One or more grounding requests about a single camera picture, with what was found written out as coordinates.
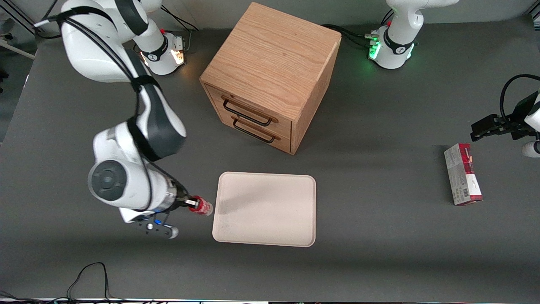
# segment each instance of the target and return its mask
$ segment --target cabinet top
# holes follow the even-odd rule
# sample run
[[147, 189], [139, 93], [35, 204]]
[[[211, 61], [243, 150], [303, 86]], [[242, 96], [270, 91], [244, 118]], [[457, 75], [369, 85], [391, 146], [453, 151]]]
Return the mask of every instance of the cabinet top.
[[200, 80], [296, 121], [340, 39], [252, 2]]

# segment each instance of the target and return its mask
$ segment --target red can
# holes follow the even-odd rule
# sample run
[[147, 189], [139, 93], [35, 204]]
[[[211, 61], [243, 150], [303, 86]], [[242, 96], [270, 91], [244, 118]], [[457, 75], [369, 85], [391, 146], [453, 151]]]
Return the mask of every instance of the red can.
[[193, 196], [193, 198], [199, 202], [199, 205], [196, 208], [189, 207], [191, 212], [204, 216], [209, 216], [212, 214], [212, 212], [214, 212], [214, 206], [212, 206], [212, 204], [210, 204], [209, 202], [205, 201], [204, 198], [197, 195]]

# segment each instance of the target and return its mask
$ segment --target floor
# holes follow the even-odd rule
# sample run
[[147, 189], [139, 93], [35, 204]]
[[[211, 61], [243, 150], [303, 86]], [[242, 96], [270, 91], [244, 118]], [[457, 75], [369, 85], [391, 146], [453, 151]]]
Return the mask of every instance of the floor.
[[[11, 45], [35, 54], [37, 47], [31, 34], [22, 29], [18, 24], [10, 26], [5, 31], [5, 25], [2, 24], [0, 32], [10, 32], [13, 34], [15, 38], [10, 41]], [[4, 89], [3, 93], [0, 94], [0, 143], [4, 141], [11, 117], [17, 107], [17, 102], [23, 91], [26, 76], [30, 72], [32, 63], [33, 61], [29, 58], [0, 48], [0, 68], [9, 74], [9, 77], [0, 83], [0, 87]]]

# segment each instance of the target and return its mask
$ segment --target cardboard box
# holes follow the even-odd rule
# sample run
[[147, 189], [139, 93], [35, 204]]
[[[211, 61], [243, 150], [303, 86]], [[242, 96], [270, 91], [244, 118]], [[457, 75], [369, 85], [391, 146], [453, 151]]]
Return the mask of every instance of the cardboard box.
[[458, 143], [444, 152], [454, 205], [465, 206], [483, 200], [476, 175], [470, 143]]

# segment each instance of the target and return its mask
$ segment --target wooden cabinet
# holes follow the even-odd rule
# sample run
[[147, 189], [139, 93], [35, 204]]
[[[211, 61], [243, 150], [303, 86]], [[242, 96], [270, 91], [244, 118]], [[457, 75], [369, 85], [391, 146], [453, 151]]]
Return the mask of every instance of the wooden cabinet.
[[224, 124], [295, 154], [340, 42], [336, 31], [253, 2], [200, 81]]

